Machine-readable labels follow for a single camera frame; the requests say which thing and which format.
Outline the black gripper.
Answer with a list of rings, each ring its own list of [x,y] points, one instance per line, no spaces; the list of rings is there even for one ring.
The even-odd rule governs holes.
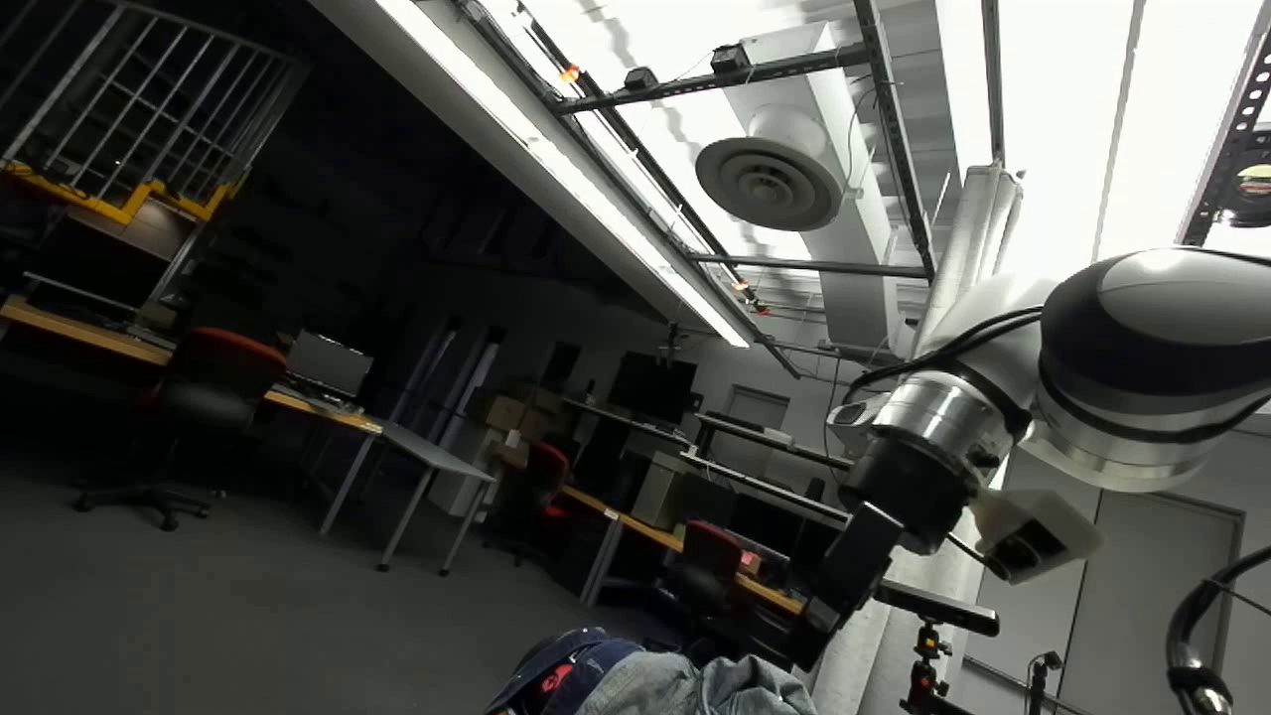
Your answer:
[[[998,634],[1002,617],[992,606],[957,605],[938,590],[921,590],[885,576],[889,552],[902,529],[873,503],[860,503],[851,523],[824,547],[811,594],[802,601],[791,630],[791,659],[812,668],[828,638],[868,605],[913,613],[933,622],[954,622],[977,634]]]

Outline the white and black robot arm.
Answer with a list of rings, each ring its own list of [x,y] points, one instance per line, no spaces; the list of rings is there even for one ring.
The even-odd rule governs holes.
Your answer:
[[[929,555],[1012,453],[1106,494],[1161,494],[1271,398],[1271,262],[1130,249],[1068,278],[980,278],[865,418],[853,516],[824,547],[791,659],[811,668],[889,555]]]

